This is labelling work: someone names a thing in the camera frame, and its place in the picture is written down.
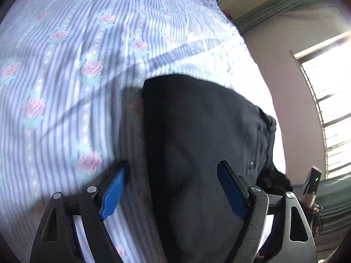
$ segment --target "mattress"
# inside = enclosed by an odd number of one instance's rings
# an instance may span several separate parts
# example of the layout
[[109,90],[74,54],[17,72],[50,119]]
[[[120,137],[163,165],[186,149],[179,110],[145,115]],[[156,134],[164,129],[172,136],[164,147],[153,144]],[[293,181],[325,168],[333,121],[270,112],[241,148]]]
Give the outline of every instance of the mattress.
[[[215,0],[16,0],[0,25],[0,232],[29,262],[53,193],[113,160],[131,179],[105,221],[124,262],[166,262],[152,214],[141,88],[181,73],[231,88],[277,119],[260,71]],[[279,124],[273,161],[285,172]],[[86,262],[94,262],[80,218]]]

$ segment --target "window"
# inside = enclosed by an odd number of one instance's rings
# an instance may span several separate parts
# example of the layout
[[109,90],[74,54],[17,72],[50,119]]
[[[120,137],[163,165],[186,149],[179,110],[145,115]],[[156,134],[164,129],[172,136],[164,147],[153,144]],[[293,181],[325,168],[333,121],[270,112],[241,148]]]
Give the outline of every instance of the window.
[[295,55],[321,120],[326,177],[351,172],[351,39],[345,33]]

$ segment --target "blue gripper pad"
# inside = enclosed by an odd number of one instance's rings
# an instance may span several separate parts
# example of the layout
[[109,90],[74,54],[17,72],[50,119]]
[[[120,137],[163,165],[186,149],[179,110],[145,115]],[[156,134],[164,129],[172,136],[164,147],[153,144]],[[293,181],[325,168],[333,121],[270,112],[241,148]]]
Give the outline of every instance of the blue gripper pad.
[[241,220],[245,220],[246,212],[244,210],[245,198],[240,190],[237,188],[234,180],[231,178],[229,172],[224,165],[218,165],[217,177],[222,185],[225,195],[234,214]]
[[124,168],[113,179],[106,193],[102,197],[101,209],[99,212],[100,219],[104,221],[112,215],[118,205],[124,190]]

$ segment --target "bed sheet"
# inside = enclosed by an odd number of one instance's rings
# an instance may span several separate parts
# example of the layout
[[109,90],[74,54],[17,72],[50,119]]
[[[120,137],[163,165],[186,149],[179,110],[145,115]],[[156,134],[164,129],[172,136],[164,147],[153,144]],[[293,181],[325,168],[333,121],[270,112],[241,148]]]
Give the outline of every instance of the bed sheet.
[[[17,0],[0,25],[0,70],[0,232],[22,262],[51,195],[98,182],[115,159],[128,160],[132,174],[105,222],[111,239],[124,262],[166,262],[147,180],[145,79],[209,80],[276,118],[257,65],[215,0]],[[273,161],[285,172],[279,125]]]

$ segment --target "pink wall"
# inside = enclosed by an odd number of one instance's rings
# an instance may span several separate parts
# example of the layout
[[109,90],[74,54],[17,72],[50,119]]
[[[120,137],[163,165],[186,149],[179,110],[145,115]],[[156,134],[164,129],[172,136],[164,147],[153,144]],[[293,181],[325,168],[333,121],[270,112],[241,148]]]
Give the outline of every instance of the pink wall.
[[266,81],[279,119],[287,175],[303,183],[312,165],[325,171],[322,129],[295,54],[351,26],[335,7],[320,5],[270,18],[243,34]]

